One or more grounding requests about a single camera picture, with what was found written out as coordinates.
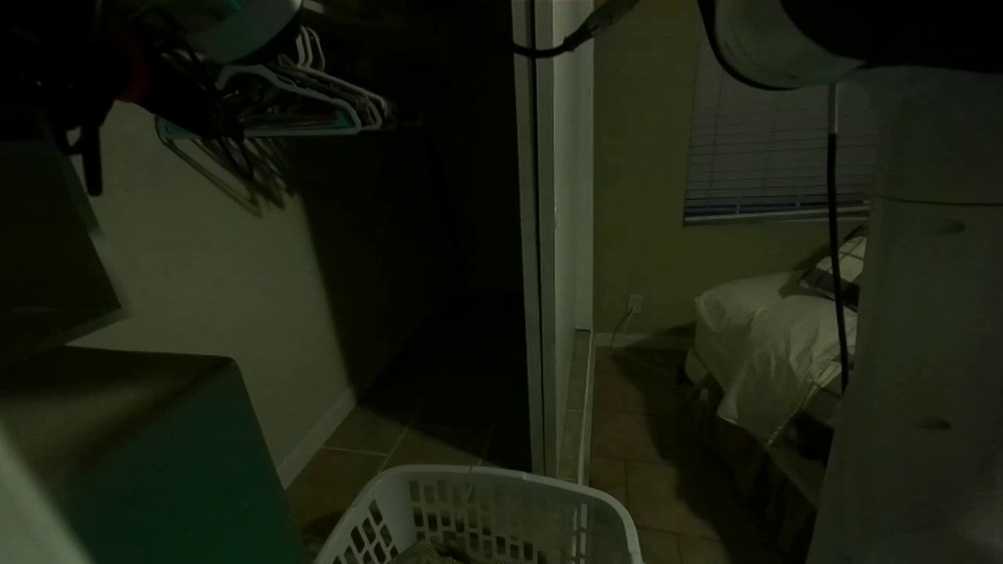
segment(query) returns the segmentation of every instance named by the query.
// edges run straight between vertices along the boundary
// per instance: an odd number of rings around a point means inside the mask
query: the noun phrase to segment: window
[[[687,224],[820,217],[829,88],[758,91],[701,52],[690,141]],[[837,197],[864,214],[879,135],[869,102],[841,84]]]

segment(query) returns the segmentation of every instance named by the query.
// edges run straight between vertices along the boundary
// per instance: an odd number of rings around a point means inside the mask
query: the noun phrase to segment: white laundry basket
[[[642,564],[606,492],[496,467],[396,467],[341,514],[314,564]]]

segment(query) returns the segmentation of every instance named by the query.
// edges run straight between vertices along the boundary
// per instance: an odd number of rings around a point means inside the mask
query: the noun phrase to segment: electrical cord
[[[841,388],[850,388],[850,341],[846,341],[846,303],[843,303],[843,270],[841,270],[841,200],[837,200],[837,152],[841,152],[841,88],[829,88],[829,146],[823,146],[823,200],[829,200],[829,262],[833,270],[833,309],[841,335]]]
[[[599,5],[560,45],[554,46],[525,46],[525,45],[509,45],[512,55],[528,57],[528,61],[554,61],[564,57],[588,40],[596,40],[606,29],[622,21],[640,0],[606,0]]]

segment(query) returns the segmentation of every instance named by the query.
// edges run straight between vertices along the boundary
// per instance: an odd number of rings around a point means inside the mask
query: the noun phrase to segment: wall
[[[823,224],[682,227],[700,14],[646,0],[596,45],[596,326],[692,324],[692,298],[726,280],[788,270],[823,246]]]
[[[157,146],[149,114],[115,107],[95,211],[125,320],[83,344],[236,359],[288,483],[436,309],[428,270],[448,273],[414,236],[433,224],[421,155],[401,139],[368,147],[298,147],[301,197],[248,217]]]

